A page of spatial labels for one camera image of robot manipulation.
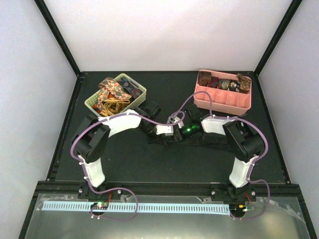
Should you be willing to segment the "black necktie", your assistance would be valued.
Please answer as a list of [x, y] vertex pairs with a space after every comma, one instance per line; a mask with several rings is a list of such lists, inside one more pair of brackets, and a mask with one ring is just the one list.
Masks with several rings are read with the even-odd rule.
[[218, 149], [223, 151], [232, 152], [232, 148], [225, 136], [201, 136], [201, 137], [191, 137], [187, 138], [182, 142], [177, 142], [174, 139], [172, 145], [187, 145], [187, 146], [200, 146], [211, 149]]

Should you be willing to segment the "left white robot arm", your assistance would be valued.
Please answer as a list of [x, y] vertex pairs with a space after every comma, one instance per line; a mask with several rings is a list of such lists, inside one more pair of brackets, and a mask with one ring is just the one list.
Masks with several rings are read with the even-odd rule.
[[145, 134], [156, 136], [171, 135], [173, 127], [180, 122], [176, 116], [170, 116], [168, 123], [159, 123], [153, 120], [155, 114], [156, 110], [136, 108], [110, 117], [87, 116], [82, 121], [72, 141], [70, 154], [82, 166], [84, 179], [90, 185], [89, 192], [96, 199], [107, 193], [101, 158], [110, 137], [129, 129], [140, 129]]

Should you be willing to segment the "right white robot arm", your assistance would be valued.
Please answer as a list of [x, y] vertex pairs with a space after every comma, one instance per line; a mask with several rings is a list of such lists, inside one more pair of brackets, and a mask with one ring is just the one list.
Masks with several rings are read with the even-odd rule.
[[200, 133], [199, 144], [212, 144], [215, 135], [226, 137], [227, 145], [233, 151], [235, 159], [227, 187], [227, 196], [237, 201], [245, 194], [244, 186], [250, 182], [255, 163], [264, 157], [269, 149], [263, 133], [247, 120], [248, 115], [238, 117], [218, 117], [214, 114], [203, 116], [196, 105], [184, 111], [190, 123], [174, 128], [174, 138], [183, 141]]

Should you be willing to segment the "navy patterned necktie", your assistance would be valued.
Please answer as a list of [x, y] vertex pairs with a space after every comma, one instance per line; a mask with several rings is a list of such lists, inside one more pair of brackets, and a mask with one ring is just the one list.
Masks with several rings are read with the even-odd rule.
[[138, 98], [143, 93], [142, 90], [133, 84], [127, 77], [121, 77], [117, 82], [134, 99]]

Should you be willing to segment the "rolled red tie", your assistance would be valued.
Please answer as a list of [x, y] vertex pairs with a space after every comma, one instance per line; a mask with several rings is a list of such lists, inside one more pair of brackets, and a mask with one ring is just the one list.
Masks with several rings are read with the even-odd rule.
[[212, 77], [210, 82], [207, 84], [207, 87], [218, 89], [219, 83], [220, 79], [218, 77]]

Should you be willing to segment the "pink divided organizer box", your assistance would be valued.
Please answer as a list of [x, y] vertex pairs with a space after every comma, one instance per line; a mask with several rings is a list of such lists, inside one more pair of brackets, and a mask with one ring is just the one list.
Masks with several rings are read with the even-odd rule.
[[[223, 73], [212, 70], [200, 70], [210, 72], [212, 77], [219, 79], [230, 79], [238, 81], [237, 74]], [[198, 84], [198, 75], [195, 84], [194, 103], [201, 109], [212, 109], [213, 111], [228, 113], [231, 115], [242, 115], [246, 113], [252, 104], [252, 86], [250, 93], [232, 92], [229, 90], [221, 90], [210, 87], [200, 86]]]

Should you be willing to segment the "rolled olive tie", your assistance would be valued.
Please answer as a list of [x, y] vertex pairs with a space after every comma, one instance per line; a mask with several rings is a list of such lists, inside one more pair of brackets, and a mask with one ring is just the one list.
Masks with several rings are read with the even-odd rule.
[[228, 90], [230, 83], [230, 79], [220, 79], [217, 88], [221, 90]]

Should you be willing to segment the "rolled dark floral tie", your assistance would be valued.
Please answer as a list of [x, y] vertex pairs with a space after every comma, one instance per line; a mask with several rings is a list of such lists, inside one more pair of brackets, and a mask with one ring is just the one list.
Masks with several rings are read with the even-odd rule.
[[228, 86], [228, 90], [232, 92], [240, 92], [240, 83], [235, 80], [231, 80]]

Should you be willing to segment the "floral orange necktie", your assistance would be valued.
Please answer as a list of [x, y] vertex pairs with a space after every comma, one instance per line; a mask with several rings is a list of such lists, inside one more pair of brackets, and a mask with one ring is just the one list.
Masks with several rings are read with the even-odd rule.
[[108, 98], [118, 100], [131, 100], [131, 95], [126, 93], [120, 84], [111, 77], [107, 77], [99, 84], [97, 107], [100, 109], [101, 102]]

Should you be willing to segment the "rolled brown dotted tie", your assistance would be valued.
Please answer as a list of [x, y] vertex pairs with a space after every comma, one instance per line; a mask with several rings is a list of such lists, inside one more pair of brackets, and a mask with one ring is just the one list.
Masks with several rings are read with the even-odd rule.
[[250, 93], [251, 82], [252, 82], [251, 79], [242, 74], [237, 74], [237, 79], [240, 85], [239, 91], [244, 94]]

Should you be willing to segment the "green plastic basket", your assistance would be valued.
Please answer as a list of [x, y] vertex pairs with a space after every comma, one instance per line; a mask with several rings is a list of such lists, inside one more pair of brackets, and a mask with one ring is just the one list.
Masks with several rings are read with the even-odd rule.
[[134, 109], [146, 100], [146, 88], [124, 73], [105, 78], [98, 87], [84, 102], [97, 116], [113, 116]]

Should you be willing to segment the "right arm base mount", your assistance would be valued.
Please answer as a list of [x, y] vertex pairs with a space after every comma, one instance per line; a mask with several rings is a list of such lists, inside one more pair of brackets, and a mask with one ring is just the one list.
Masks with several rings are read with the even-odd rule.
[[255, 202], [256, 196], [250, 184], [236, 188], [231, 183], [214, 184], [210, 187], [211, 197], [214, 201], [223, 201], [224, 203]]

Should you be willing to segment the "black aluminium front rail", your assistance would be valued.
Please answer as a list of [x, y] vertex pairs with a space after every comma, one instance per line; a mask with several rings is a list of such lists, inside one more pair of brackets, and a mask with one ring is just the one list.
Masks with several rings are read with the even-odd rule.
[[[107, 182], [96, 188], [102, 192], [111, 188], [121, 190], [127, 188], [136, 195], [157, 196], [211, 196], [210, 187], [217, 183], [132, 183], [132, 182]], [[264, 183], [250, 184], [255, 196], [267, 195], [267, 187]], [[79, 181], [39, 181], [35, 188], [35, 194], [39, 193], [70, 193], [89, 195], [91, 190], [87, 182]]]

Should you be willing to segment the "left black frame post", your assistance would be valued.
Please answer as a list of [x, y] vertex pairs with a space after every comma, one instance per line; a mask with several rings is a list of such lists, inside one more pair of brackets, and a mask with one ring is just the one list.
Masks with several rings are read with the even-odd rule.
[[69, 50], [69, 47], [67, 46], [67, 43], [65, 42], [49, 8], [47, 7], [44, 0], [34, 0], [36, 6], [38, 7], [40, 13], [42, 14], [46, 24], [48, 25], [50, 31], [52, 32], [55, 40], [57, 41], [60, 49], [62, 50], [65, 58], [67, 59], [69, 65], [71, 66], [73, 72], [78, 77], [81, 74], [81, 71], [71, 53]]

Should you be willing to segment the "right black frame post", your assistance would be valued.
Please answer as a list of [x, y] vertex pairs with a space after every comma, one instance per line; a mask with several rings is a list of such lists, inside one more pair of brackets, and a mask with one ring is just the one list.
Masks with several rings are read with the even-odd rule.
[[273, 51], [275, 50], [277, 44], [279, 43], [281, 37], [285, 33], [287, 27], [289, 26], [291, 20], [293, 19], [295, 13], [297, 12], [298, 8], [300, 7], [302, 0], [292, 0], [288, 9], [286, 10], [282, 20], [280, 21], [274, 35], [272, 36], [268, 46], [266, 47], [265, 52], [263, 53], [257, 67], [254, 70], [254, 74], [259, 76], [262, 72], [263, 68], [265, 67], [267, 61], [269, 60], [270, 56], [272, 55]]

